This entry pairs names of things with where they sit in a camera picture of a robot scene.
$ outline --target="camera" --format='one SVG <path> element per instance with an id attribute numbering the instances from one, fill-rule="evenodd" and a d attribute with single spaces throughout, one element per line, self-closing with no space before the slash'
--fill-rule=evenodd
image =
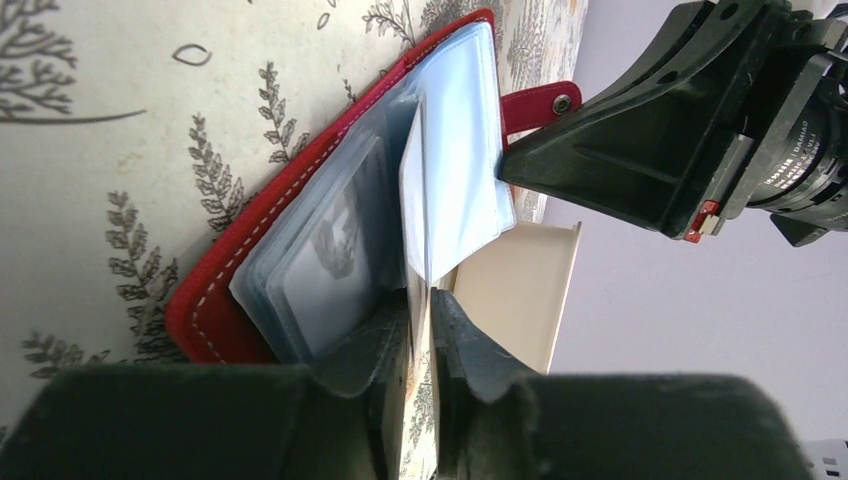
<path id="1" fill-rule="evenodd" d="M 846 34 L 783 0 L 679 5 L 613 85 L 511 145 L 500 176 L 693 243 L 745 208 L 798 247 L 848 231 Z"/>

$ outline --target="fern print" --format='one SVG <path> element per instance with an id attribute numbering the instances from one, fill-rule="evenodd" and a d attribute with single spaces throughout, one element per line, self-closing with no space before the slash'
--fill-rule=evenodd
<path id="1" fill-rule="evenodd" d="M 362 16 L 365 33 L 377 27 L 377 35 L 382 37 L 391 30 L 392 36 L 400 38 L 402 49 L 414 47 L 415 32 L 412 31 L 412 18 L 409 16 L 409 0 L 402 2 L 398 12 L 394 0 L 376 0 Z"/>
<path id="2" fill-rule="evenodd" d="M 230 166 L 224 165 L 221 154 L 216 153 L 206 138 L 206 119 L 201 115 L 192 115 L 194 128 L 188 136 L 194 142 L 188 153 L 197 163 L 194 168 L 194 184 L 200 190 L 203 199 L 200 204 L 212 218 L 206 222 L 216 232 L 223 232 L 233 223 L 244 208 L 244 186 L 241 177 L 233 183 Z"/>
<path id="3" fill-rule="evenodd" d="M 356 100 L 358 100 L 358 98 L 356 94 L 353 93 L 353 87 L 350 85 L 350 82 L 348 82 L 346 78 L 343 78 L 342 81 L 345 84 L 345 93 L 347 94 L 347 99 L 350 101 L 350 103 L 356 103 Z"/>
<path id="4" fill-rule="evenodd" d="M 542 82 L 542 62 L 545 51 L 542 0 L 528 0 L 518 19 L 515 37 L 506 52 L 509 70 L 517 88 L 523 89 Z"/>
<path id="5" fill-rule="evenodd" d="M 414 458 L 421 455 L 421 437 L 424 435 L 430 436 L 436 429 L 436 420 L 433 403 L 433 377 L 430 368 L 430 360 L 428 356 L 422 358 L 420 368 L 424 369 L 424 377 L 421 379 L 419 388 L 415 390 L 413 395 L 415 398 L 412 401 L 412 418 L 409 423 L 409 442 L 410 446 L 406 450 L 401 462 L 401 478 L 410 478 L 412 475 L 408 469 L 414 463 Z"/>
<path id="6" fill-rule="evenodd" d="M 501 24 L 504 16 L 503 0 L 428 0 L 421 12 L 421 27 L 429 36 L 451 22 L 481 8 L 488 8 L 495 14 L 495 49 L 500 51 L 503 40 Z"/>
<path id="7" fill-rule="evenodd" d="M 273 130 L 265 132 L 265 138 L 277 146 L 268 161 L 288 165 L 306 147 L 309 133 L 302 133 L 291 150 L 287 150 L 294 136 L 297 120 L 291 118 L 286 121 L 286 99 L 280 98 L 280 85 L 276 83 L 277 71 L 274 69 L 274 62 L 269 61 L 264 70 L 259 69 L 259 78 L 265 81 L 265 88 L 259 89 L 259 98 L 267 103 L 259 107 L 259 114 L 274 124 Z"/>
<path id="8" fill-rule="evenodd" d="M 138 210 L 129 203 L 126 192 L 112 192 L 107 211 L 115 227 L 106 232 L 106 241 L 120 257 L 109 259 L 109 269 L 127 283 L 116 287 L 118 296 L 132 303 L 127 316 L 134 321 L 130 330 L 136 336 L 136 363 L 182 361 L 182 353 L 165 331 L 165 298 L 177 282 L 177 259 L 163 266 L 160 247 L 147 253 L 147 230 L 138 222 Z"/>
<path id="9" fill-rule="evenodd" d="M 36 331 L 21 342 L 21 347 L 31 351 L 24 358 L 39 366 L 29 374 L 33 378 L 53 378 L 65 368 L 103 363 L 109 356 L 109 350 L 103 350 L 86 358 L 85 351 L 76 343 L 68 344 L 53 335 L 43 336 Z"/>
<path id="10" fill-rule="evenodd" d="M 37 18 L 58 11 L 55 0 L 0 0 L 0 117 L 34 111 L 69 115 L 64 88 L 76 80 L 73 42 Z"/>

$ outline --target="red leather wallet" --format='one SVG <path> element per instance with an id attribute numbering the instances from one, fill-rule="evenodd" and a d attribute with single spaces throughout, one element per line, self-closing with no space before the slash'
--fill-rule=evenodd
<path id="1" fill-rule="evenodd" d="M 492 12 L 478 10 L 409 50 L 359 101 L 283 168 L 203 256 L 177 289 L 165 312 L 168 333 L 191 361 L 276 361 L 259 331 L 230 294 L 233 273 L 353 123 L 440 43 L 472 22 L 488 22 L 494 29 Z M 561 101 L 562 95 L 568 96 L 570 106 Z M 560 118 L 565 110 L 578 108 L 581 102 L 580 90 L 571 82 L 557 82 L 502 97 L 504 146 L 508 135 L 543 127 Z"/>

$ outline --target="wallet strap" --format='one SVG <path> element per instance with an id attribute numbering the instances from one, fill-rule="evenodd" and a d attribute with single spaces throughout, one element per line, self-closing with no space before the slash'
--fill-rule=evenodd
<path id="1" fill-rule="evenodd" d="M 504 135 L 545 127 L 577 110 L 582 103 L 580 89 L 572 82 L 556 82 L 504 95 L 501 97 Z"/>

